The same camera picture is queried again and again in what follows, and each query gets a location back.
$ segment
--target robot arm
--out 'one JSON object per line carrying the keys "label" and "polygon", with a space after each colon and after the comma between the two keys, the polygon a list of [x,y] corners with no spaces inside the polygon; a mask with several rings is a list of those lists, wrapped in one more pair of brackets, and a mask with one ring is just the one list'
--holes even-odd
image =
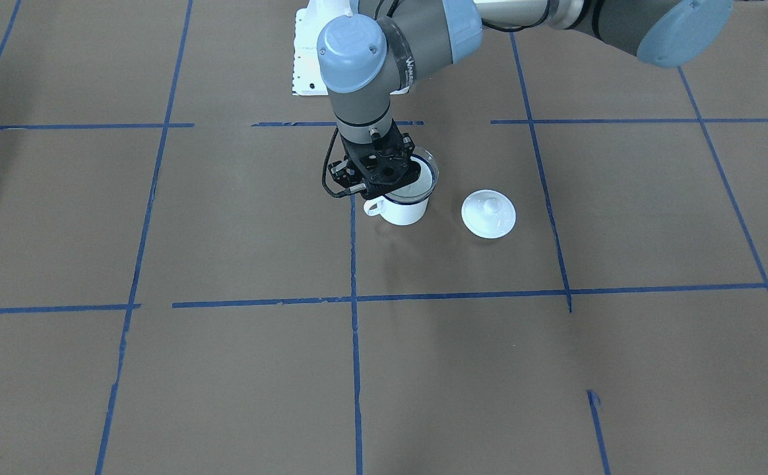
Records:
{"label": "robot arm", "polygon": [[[414,143],[393,121],[390,93],[478,49],[483,27],[578,30],[661,67],[688,62],[730,17],[732,0],[351,0],[317,41],[320,72],[345,157],[323,186],[365,199],[414,183]],[[343,190],[326,186],[326,171]]]}

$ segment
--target mug handle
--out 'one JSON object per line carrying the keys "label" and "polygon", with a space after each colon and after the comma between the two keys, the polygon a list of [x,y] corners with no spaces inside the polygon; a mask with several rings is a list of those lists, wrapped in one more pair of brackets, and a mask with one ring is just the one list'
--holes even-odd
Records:
{"label": "mug handle", "polygon": [[364,212],[366,216],[378,216],[378,214],[384,213],[384,197],[370,199],[364,203]]}

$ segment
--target white lid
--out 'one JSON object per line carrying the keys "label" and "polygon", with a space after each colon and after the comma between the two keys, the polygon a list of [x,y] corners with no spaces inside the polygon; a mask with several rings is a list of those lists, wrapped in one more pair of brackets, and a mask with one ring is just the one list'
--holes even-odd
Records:
{"label": "white lid", "polygon": [[516,208],[497,191],[482,189],[463,201],[463,224],[481,238],[495,239],[508,234],[516,224]]}

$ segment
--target white mug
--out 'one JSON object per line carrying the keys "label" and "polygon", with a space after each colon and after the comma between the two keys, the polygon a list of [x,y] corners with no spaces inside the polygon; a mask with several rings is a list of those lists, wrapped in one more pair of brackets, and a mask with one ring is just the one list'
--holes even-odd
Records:
{"label": "white mug", "polygon": [[415,148],[410,158],[420,165],[420,178],[406,187],[366,201],[364,211],[367,216],[381,216],[397,226],[407,226],[420,220],[426,213],[439,171],[432,154],[423,148]]}
{"label": "white mug", "polygon": [[380,214],[387,222],[399,226],[407,226],[420,220],[422,215],[426,213],[427,207],[427,198],[413,205],[403,205],[390,201],[390,199],[386,198],[386,195],[370,199],[364,203],[366,216],[379,216]]}

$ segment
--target black cable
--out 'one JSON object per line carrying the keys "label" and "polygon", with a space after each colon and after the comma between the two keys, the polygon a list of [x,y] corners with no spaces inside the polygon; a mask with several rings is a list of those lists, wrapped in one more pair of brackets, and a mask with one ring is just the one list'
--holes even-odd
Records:
{"label": "black cable", "polygon": [[326,184],[326,170],[329,167],[329,160],[331,159],[331,152],[334,148],[334,141],[336,141],[336,135],[338,134],[339,129],[338,127],[334,127],[334,133],[332,135],[332,141],[329,144],[329,151],[326,152],[326,160],[323,162],[323,188],[326,190],[326,192],[329,192],[329,195],[332,195],[332,198],[343,198],[348,193],[348,190],[342,190],[340,193],[334,193],[330,187]]}
{"label": "black cable", "polygon": [[378,12],[381,11],[381,6],[384,4],[384,0],[378,0],[378,7],[375,8],[375,15],[372,16],[374,19],[378,19]]}
{"label": "black cable", "polygon": [[393,3],[390,5],[390,9],[387,10],[387,16],[392,18],[393,13],[396,12],[396,9],[399,7],[399,0],[393,0]]}
{"label": "black cable", "polygon": [[492,24],[490,22],[483,21],[483,20],[481,20],[481,24],[483,24],[484,26],[486,26],[490,30],[501,31],[501,33],[516,33],[517,31],[522,31],[522,30],[528,28],[526,26],[516,26],[516,27],[513,27],[513,28],[505,28],[505,27],[499,26],[497,24]]}

